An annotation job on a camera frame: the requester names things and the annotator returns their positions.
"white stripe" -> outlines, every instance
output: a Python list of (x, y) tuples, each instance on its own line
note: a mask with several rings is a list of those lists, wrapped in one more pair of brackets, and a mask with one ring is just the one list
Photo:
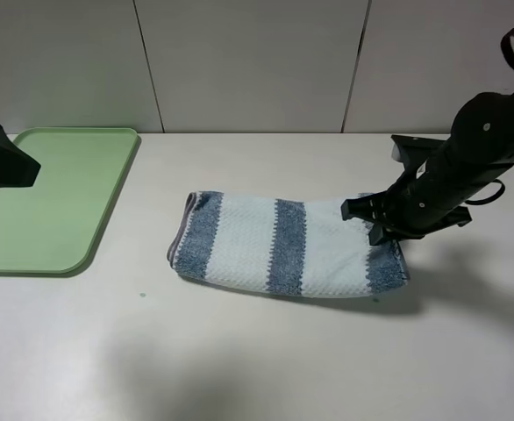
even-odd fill
[(308, 202), (306, 254), (302, 295), (352, 297), (370, 295), (367, 258), (368, 230), (358, 218), (343, 221), (344, 199)]
[(274, 199), (224, 194), (205, 280), (266, 291), (274, 228)]

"folded towel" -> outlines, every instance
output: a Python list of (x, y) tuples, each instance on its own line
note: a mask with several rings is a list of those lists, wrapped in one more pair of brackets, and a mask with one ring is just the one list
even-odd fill
[(369, 245), (371, 224), (343, 221), (343, 201), (191, 193), (168, 261), (198, 281), (285, 296), (348, 298), (403, 286), (399, 244)]

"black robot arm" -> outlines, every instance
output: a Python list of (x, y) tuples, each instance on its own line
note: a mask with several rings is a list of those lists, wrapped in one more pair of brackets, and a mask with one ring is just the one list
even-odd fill
[[(501, 43), (514, 68), (510, 38)], [(482, 93), (466, 103), (446, 141), (392, 136), (404, 171), (388, 190), (347, 199), (342, 217), (373, 223), (370, 244), (388, 239), (422, 239), (426, 234), (471, 221), (467, 204), (486, 204), (504, 192), (497, 177), (514, 166), (514, 93)], [(489, 200), (468, 199), (490, 182), (501, 188)]]

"white wall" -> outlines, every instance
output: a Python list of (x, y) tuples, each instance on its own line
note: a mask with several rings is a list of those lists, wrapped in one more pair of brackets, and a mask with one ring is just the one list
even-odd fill
[(161, 132), (132, 0), (0, 0), (0, 123)]
[(483, 91), (510, 93), (499, 43), (514, 0), (373, 0), (346, 132), (447, 132)]
[(137, 0), (167, 132), (340, 132), (367, 0)]

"towel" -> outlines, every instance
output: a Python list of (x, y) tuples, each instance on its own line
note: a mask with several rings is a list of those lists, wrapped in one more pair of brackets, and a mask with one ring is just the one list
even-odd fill
[(343, 221), (343, 201), (191, 193), (168, 261), (200, 282), (285, 296), (348, 298), (403, 286), (397, 241), (369, 245), (371, 224)]

